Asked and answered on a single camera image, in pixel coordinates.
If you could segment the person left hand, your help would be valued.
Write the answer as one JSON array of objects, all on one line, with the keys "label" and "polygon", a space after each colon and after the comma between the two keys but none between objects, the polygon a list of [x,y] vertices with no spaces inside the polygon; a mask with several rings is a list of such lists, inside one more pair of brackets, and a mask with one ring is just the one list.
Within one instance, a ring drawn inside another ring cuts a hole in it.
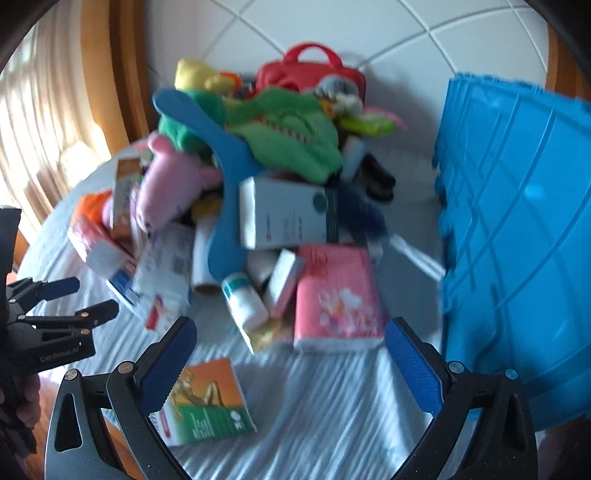
[{"label": "person left hand", "polygon": [[40,416],[38,374],[1,379],[1,439],[17,460],[34,454],[34,425]]}]

